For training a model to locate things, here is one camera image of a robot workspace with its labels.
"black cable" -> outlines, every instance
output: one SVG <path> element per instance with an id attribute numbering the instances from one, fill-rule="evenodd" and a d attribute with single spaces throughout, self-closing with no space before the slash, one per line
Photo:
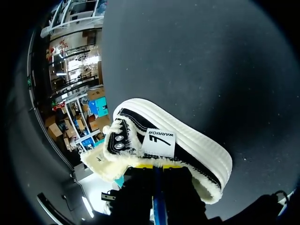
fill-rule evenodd
<path id="1" fill-rule="evenodd" d="M 66 200 L 67 208 L 69 209 L 70 212 L 74 211 L 75 209 L 77 209 L 77 208 L 79 208 L 81 206 L 81 204 L 80 204 L 80 205 L 76 206 L 74 209 L 70 209 L 70 206 L 69 206 L 67 198 L 64 198 L 64 199 Z"/>
<path id="2" fill-rule="evenodd" d="M 289 197 L 287 196 L 286 192 L 279 190 L 274 193 L 274 195 L 283 194 L 285 197 L 285 203 L 288 205 L 290 203 Z"/>

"black and white sneaker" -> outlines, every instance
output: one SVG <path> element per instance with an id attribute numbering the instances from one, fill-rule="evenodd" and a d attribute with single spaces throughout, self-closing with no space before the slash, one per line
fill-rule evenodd
<path id="1" fill-rule="evenodd" d="M 104 143 L 81 154 L 82 161 L 104 180 L 118 179 L 128 166 L 186 166 L 204 202 L 214 204 L 222 197 L 232 159 L 218 143 L 144 99 L 133 98 L 121 103 L 113 113 L 113 120 L 112 126 L 103 130 Z M 176 134 L 174 157 L 160 157 L 142 150 L 148 128 Z"/>

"shoelace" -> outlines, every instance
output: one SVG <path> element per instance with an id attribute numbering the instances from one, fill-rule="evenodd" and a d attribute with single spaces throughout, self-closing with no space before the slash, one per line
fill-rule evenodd
<path id="1" fill-rule="evenodd" d="M 115 120 L 111 126 L 106 125 L 102 129 L 102 133 L 107 135 L 109 132 L 119 134 L 122 132 L 121 120 Z"/>

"white faux fur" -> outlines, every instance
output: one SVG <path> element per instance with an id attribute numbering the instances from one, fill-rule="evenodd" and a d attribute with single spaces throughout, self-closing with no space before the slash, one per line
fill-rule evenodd
<path id="1" fill-rule="evenodd" d="M 205 175 L 199 173 L 195 168 L 185 162 L 171 161 L 165 157 L 158 159 L 142 158 L 142 144 L 137 138 L 137 132 L 142 132 L 127 117 L 118 116 L 126 121 L 129 127 L 129 147 L 130 151 L 122 151 L 121 154 L 115 155 L 108 151 L 109 137 L 115 129 L 108 130 L 103 144 L 97 146 L 92 151 L 81 154 L 81 160 L 94 172 L 99 174 L 106 181 L 114 181 L 122 176 L 129 166 L 138 166 L 140 164 L 149 164 L 157 167 L 163 165 L 179 165 L 187 167 L 193 176 L 193 185 L 201 199 L 207 204 L 214 204 L 222 197 L 220 188 L 211 182 Z"/>

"gray floor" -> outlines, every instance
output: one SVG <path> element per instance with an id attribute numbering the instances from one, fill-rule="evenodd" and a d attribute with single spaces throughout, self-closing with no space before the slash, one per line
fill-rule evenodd
<path id="1" fill-rule="evenodd" d="M 208 217 L 294 188 L 300 67 L 283 33 L 248 0 L 111 1 L 103 77 L 109 112 L 145 98 L 224 146 L 233 172 Z"/>

